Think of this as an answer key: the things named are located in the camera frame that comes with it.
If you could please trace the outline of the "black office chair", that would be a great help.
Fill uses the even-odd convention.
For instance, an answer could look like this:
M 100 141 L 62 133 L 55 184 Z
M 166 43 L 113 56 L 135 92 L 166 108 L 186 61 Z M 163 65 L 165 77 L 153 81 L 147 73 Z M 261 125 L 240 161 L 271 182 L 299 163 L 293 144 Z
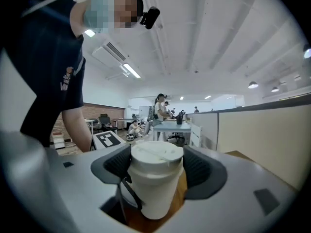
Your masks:
M 99 116 L 99 122 L 101 124 L 101 130 L 103 132 L 113 131 L 117 134 L 118 127 L 114 127 L 110 122 L 110 117 L 107 114 L 101 114 Z

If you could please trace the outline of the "light blue table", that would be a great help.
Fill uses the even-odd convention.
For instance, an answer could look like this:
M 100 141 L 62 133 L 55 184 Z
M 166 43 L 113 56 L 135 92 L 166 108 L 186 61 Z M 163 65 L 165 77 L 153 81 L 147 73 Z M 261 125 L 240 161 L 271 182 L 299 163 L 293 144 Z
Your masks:
M 163 121 L 160 124 L 153 127 L 153 140 L 157 141 L 157 133 L 190 133 L 191 125 L 185 121 L 182 124 L 177 124 L 176 121 Z

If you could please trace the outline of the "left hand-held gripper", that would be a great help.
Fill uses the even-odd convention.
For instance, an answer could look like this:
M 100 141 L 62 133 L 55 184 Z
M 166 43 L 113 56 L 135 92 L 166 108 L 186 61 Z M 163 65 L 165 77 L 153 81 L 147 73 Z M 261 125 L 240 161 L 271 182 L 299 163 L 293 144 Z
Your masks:
M 94 142 L 95 150 L 101 150 L 101 149 L 114 147 L 114 146 L 126 143 L 126 141 L 120 138 L 113 131 L 107 131 L 107 132 L 94 134 L 93 142 Z

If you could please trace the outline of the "white plastic cup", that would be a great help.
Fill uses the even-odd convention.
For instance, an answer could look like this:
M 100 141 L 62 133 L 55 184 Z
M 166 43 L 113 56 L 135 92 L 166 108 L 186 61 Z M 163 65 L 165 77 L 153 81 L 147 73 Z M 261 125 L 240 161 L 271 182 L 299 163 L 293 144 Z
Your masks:
M 146 218 L 158 220 L 168 213 L 183 171 L 182 167 L 178 167 L 171 172 L 152 174 L 133 167 L 128 169 L 132 189 L 142 201 L 141 212 Z

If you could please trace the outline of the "ceiling air conditioner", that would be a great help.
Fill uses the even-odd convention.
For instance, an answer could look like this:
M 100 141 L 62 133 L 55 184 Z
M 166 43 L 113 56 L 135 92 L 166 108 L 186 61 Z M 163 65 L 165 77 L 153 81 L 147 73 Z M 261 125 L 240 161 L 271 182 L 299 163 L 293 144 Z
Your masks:
M 110 41 L 95 49 L 92 57 L 109 68 L 118 67 L 126 60 L 126 57 Z

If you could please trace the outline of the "white drawer unit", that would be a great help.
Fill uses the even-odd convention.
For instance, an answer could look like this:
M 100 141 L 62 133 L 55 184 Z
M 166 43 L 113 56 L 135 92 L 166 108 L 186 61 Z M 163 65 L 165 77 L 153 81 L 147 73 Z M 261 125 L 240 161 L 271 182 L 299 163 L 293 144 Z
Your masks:
M 65 148 L 65 140 L 64 135 L 62 133 L 53 133 L 52 138 L 53 138 L 53 145 L 56 150 Z

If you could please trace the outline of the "person's dark shirt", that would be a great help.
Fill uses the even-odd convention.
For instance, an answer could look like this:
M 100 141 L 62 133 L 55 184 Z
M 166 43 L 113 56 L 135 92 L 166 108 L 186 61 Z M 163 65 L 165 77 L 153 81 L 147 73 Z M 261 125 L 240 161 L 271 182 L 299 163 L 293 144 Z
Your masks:
M 22 17 L 17 35 L 6 46 L 13 65 L 36 94 L 21 132 L 45 147 L 59 114 L 83 106 L 84 38 L 71 30 L 74 5 L 74 0 L 55 0 Z

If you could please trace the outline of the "long ceiling light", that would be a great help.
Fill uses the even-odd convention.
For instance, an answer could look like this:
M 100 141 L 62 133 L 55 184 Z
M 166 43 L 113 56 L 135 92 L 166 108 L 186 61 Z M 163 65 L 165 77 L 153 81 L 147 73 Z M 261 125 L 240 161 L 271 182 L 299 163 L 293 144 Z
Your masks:
M 120 65 L 120 68 L 123 70 L 125 76 L 128 76 L 131 73 L 135 78 L 141 78 L 141 76 L 128 63 Z

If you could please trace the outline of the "white wooden chair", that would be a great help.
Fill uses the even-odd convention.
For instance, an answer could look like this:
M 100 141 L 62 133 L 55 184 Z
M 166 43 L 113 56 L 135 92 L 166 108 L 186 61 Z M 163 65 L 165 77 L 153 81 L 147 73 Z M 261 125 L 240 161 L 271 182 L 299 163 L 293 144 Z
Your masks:
M 202 147 L 202 127 L 195 124 L 190 129 L 190 146 Z

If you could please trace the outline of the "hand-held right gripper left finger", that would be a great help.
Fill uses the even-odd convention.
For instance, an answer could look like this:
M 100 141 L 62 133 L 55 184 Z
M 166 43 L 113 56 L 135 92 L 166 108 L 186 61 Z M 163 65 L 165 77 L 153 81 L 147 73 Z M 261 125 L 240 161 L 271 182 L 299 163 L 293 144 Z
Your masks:
M 60 156 L 47 149 L 50 174 L 79 233 L 136 233 L 100 207 L 117 193 L 115 184 L 105 184 L 92 172 L 91 164 L 126 144 L 76 155 Z

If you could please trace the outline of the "cream lid with infuser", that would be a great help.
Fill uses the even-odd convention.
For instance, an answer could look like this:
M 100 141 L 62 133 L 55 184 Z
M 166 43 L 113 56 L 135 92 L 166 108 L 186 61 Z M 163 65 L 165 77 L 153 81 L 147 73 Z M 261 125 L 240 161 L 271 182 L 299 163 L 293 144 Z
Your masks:
M 178 167 L 183 168 L 183 155 L 183 149 L 172 143 L 144 141 L 131 149 L 130 167 L 143 173 L 171 172 Z

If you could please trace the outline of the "grey partition panel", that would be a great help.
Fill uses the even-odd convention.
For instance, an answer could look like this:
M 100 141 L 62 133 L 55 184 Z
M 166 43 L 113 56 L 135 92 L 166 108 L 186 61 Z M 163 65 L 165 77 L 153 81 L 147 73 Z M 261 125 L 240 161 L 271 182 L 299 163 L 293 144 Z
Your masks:
M 200 133 L 201 147 L 208 148 L 210 150 L 217 150 L 218 132 L 219 132 L 218 113 L 214 112 L 193 113 L 187 114 L 187 118 L 190 119 L 192 124 L 201 128 Z

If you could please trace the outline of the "person's left forearm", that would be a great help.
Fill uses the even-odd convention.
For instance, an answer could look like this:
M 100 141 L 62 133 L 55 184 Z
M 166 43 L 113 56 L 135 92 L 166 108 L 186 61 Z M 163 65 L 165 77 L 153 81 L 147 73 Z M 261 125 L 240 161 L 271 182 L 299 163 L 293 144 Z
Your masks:
M 83 117 L 82 108 L 75 108 L 62 111 L 64 126 L 82 152 L 88 152 L 91 149 L 92 134 Z

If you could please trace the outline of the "cream partition panel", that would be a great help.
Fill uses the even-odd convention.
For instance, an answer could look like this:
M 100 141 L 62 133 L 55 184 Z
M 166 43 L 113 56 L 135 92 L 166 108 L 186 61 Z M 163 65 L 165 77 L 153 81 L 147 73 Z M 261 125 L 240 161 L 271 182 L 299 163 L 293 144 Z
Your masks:
M 221 113 L 217 150 L 238 151 L 299 190 L 311 169 L 311 105 Z

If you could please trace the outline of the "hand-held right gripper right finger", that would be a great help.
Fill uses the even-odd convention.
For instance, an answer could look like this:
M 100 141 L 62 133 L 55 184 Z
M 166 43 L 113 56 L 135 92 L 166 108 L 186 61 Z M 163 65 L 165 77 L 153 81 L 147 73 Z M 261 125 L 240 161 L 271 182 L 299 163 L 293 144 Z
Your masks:
M 265 233 L 295 193 L 260 165 L 225 153 L 184 147 L 183 206 L 155 233 Z

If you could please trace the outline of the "black bag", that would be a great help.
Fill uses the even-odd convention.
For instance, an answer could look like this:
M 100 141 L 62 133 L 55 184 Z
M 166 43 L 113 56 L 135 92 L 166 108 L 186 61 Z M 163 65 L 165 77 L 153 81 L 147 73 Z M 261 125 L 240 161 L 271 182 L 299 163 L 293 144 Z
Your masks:
M 185 115 L 185 111 L 182 110 L 182 111 L 179 112 L 179 114 L 175 117 L 177 125 L 181 125 L 181 124 L 182 124 L 184 115 Z

